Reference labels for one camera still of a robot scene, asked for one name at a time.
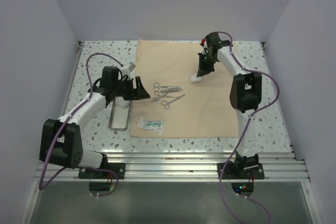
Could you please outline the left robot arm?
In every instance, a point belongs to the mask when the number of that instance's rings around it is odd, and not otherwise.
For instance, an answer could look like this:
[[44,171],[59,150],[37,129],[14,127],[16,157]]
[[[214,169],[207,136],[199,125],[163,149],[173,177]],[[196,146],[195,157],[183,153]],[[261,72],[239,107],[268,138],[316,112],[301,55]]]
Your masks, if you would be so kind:
[[81,131],[118,97],[124,101],[150,98],[141,78],[132,75],[134,68],[132,62],[121,68],[104,67],[101,78],[89,82],[87,95],[75,108],[56,120],[48,119],[43,124],[40,161],[72,169],[90,168],[97,178],[106,177],[109,172],[106,155],[85,150]]

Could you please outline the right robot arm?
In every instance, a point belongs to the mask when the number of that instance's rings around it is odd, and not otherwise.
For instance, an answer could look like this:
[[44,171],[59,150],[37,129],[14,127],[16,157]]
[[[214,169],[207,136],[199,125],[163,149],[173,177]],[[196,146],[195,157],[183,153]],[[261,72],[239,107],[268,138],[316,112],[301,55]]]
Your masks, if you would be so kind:
[[198,71],[191,76],[191,82],[199,82],[203,76],[215,71],[217,62],[222,63],[233,77],[229,101],[236,111],[239,140],[232,152],[234,160],[219,164],[219,178],[243,179],[256,171],[259,165],[253,113],[261,103],[262,76],[246,70],[234,55],[231,36],[222,40],[219,32],[212,32],[202,39],[200,45],[203,51],[198,54]]

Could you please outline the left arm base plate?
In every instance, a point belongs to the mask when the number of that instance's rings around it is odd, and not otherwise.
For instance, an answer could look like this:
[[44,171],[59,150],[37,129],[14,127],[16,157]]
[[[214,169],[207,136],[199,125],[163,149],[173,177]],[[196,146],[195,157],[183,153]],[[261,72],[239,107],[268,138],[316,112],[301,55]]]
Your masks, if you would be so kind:
[[79,179],[124,179],[126,171],[125,163],[108,163],[104,168],[82,168],[79,171]]

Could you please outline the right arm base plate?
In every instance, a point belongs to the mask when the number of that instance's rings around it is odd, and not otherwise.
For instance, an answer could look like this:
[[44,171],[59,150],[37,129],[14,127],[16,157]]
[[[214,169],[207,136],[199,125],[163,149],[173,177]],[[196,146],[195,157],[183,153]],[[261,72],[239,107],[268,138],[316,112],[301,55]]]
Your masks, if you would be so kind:
[[218,178],[224,180],[249,180],[265,179],[265,173],[262,163],[254,164],[244,168],[238,168],[233,162],[229,162],[224,172],[222,172],[225,163],[217,164]]

